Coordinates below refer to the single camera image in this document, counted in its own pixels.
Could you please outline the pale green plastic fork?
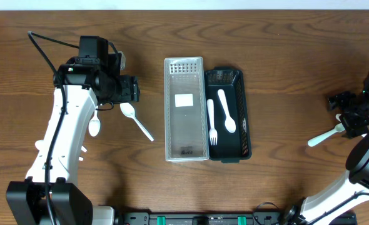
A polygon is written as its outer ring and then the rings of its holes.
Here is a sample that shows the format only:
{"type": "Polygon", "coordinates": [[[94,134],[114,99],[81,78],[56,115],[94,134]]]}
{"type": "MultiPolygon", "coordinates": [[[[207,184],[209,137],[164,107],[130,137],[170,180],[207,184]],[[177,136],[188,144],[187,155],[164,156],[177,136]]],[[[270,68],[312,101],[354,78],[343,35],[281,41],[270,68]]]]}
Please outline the pale green plastic fork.
{"type": "Polygon", "coordinates": [[[329,138],[330,136],[336,134],[336,133],[341,133],[345,131],[345,128],[344,126],[342,125],[342,123],[339,123],[337,124],[332,130],[329,130],[317,137],[314,137],[312,139],[310,139],[308,142],[307,142],[307,145],[309,147],[313,147],[313,146],[316,146],[317,144],[323,142],[324,140],[326,140],[327,138],[329,138]]]}

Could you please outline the white plastic fork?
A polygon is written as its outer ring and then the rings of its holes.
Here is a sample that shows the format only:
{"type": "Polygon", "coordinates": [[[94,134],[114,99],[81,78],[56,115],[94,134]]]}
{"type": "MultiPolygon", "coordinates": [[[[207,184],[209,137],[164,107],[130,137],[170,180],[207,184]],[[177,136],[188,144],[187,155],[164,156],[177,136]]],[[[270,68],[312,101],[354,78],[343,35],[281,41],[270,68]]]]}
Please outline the white plastic fork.
{"type": "Polygon", "coordinates": [[[217,133],[217,130],[215,129],[214,102],[212,99],[208,99],[206,104],[207,104],[208,116],[210,120],[210,130],[209,130],[210,144],[212,146],[215,146],[218,143],[218,133],[217,133]]]}

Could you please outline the cream plastic spoon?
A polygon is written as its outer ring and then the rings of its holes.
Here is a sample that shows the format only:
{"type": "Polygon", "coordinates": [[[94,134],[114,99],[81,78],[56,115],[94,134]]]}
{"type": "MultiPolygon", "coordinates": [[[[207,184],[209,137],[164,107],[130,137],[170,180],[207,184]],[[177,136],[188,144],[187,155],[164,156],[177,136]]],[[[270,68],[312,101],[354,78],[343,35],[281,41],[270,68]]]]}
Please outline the cream plastic spoon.
{"type": "Polygon", "coordinates": [[[226,94],[223,89],[219,89],[217,93],[225,113],[225,128],[229,133],[234,133],[236,131],[236,124],[234,119],[230,116],[226,94]]]}

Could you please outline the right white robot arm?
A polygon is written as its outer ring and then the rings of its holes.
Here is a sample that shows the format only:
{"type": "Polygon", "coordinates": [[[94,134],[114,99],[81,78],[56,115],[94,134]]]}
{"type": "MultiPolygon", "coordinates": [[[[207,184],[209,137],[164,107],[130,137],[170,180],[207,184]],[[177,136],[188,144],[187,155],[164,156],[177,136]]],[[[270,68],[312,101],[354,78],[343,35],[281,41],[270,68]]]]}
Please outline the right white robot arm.
{"type": "Polygon", "coordinates": [[[328,98],[328,108],[340,110],[345,137],[362,139],[351,150],[340,178],[291,206],[280,224],[356,224],[351,209],[369,201],[369,71],[360,94],[345,91],[333,95],[328,98]]]}

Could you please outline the small white spoon under arm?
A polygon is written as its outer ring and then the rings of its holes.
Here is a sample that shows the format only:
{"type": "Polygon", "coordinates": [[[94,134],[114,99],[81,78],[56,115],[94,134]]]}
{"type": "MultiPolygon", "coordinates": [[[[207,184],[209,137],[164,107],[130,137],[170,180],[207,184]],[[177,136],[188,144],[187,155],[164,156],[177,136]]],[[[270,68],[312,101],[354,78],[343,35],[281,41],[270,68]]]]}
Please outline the small white spoon under arm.
{"type": "Polygon", "coordinates": [[[95,137],[100,132],[100,129],[101,129],[101,121],[99,120],[98,109],[96,108],[93,117],[91,118],[88,124],[88,131],[92,137],[95,137]]]}

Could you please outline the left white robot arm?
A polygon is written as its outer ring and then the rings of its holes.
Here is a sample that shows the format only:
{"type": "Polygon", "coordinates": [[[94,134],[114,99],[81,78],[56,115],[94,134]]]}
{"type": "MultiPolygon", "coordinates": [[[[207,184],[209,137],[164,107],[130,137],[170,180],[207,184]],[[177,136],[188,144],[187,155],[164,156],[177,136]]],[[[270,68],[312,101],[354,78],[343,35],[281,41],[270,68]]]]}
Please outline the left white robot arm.
{"type": "Polygon", "coordinates": [[[134,76],[122,75],[124,54],[99,36],[81,36],[78,56],[51,67],[54,102],[38,155],[6,200],[18,224],[114,224],[111,206],[94,206],[78,188],[79,157],[91,116],[101,104],[138,102],[134,76]]]}

